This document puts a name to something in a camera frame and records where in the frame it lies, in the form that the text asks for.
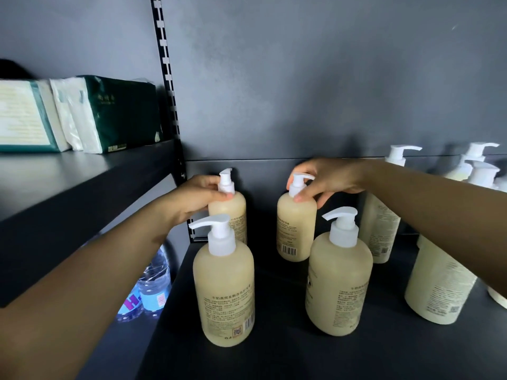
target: shelf board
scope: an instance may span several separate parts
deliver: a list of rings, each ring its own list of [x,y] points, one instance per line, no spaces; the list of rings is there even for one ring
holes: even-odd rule
[[[0,306],[174,172],[174,140],[106,155],[0,154]]]

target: water bottle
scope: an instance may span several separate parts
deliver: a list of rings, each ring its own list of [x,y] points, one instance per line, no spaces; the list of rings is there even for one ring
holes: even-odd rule
[[[171,290],[171,274],[165,252],[160,248],[137,281],[144,312],[154,319],[162,313]]]
[[[124,323],[130,320],[134,320],[143,313],[143,302],[141,301],[141,294],[139,288],[134,286],[123,302],[122,307],[116,315],[116,321]]]

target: qr code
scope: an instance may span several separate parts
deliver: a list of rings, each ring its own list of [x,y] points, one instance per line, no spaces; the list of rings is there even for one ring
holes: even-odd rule
[[[243,326],[242,325],[240,325],[239,327],[234,328],[232,330],[232,337],[237,338],[241,333],[243,333]]]
[[[282,252],[286,253],[287,255],[295,256],[297,251],[298,250],[295,248],[291,248],[287,245],[282,244]]]

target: green tissue package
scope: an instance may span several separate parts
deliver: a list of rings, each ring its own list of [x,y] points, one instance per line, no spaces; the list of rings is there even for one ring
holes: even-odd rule
[[[70,149],[47,80],[0,80],[0,152]]]
[[[74,150],[109,153],[163,140],[153,84],[98,76],[50,82],[65,138]]]

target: black shelf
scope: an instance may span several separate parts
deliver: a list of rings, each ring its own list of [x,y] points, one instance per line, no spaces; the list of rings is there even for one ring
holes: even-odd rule
[[[174,171],[174,140],[107,155],[0,154],[0,306]]]
[[[191,244],[137,378],[507,378],[507,311],[480,280],[452,325],[431,323],[405,303],[415,239],[399,236],[389,262],[375,264],[359,326],[341,338],[307,317],[308,261],[286,262],[274,248],[253,246],[256,321],[231,348],[212,345],[202,333],[192,274],[202,244]]]

